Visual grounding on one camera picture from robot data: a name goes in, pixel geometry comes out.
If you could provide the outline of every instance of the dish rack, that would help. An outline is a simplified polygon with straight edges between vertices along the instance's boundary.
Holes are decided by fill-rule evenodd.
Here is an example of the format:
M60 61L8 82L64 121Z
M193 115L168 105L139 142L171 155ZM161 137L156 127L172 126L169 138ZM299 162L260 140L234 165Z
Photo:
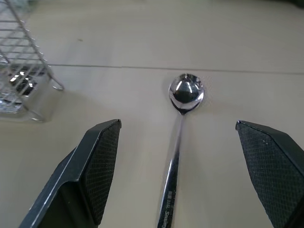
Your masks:
M0 0L0 118L30 119L43 122L43 114L35 110L50 82L59 91L64 86L43 58L29 30L20 20L10 0Z

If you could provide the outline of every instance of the metal wire basket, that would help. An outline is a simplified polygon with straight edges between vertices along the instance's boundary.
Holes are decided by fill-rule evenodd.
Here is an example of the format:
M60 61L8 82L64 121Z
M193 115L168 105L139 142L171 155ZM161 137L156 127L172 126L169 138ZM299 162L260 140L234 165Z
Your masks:
M50 81L64 90L10 0L0 0L0 117L30 113L33 120L44 121L34 106Z

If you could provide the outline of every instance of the spoon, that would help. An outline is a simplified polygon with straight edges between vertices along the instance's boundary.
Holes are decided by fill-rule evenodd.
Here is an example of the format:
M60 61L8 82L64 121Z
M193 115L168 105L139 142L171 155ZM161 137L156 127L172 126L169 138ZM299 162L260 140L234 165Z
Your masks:
M168 175L161 199L160 217L157 228L171 228L177 188L177 175L180 158L180 143L185 114L192 111L203 101L204 88L200 79L191 74L182 74L169 86L169 98L181 114L177 140L173 156L170 159Z

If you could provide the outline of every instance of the wire rack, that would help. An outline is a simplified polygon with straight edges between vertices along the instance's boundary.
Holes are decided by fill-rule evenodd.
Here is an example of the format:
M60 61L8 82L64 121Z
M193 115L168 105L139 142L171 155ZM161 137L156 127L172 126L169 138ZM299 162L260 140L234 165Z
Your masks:
M53 80L56 90L64 86L54 77L43 54L25 29L10 0L0 0L0 117L20 117L30 112L32 119L44 121L34 111L35 97Z

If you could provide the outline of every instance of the spoon handle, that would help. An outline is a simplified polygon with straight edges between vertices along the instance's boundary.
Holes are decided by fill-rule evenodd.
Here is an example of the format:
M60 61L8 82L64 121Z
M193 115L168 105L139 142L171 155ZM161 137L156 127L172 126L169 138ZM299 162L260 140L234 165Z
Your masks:
M168 169L168 175L163 190L160 217L158 219L157 228L171 228L173 222L174 203L177 189L177 177L180 159L180 143L181 143L181 132L184 122L184 115L180 120L180 126L178 135L174 147L174 154L170 159L170 165Z

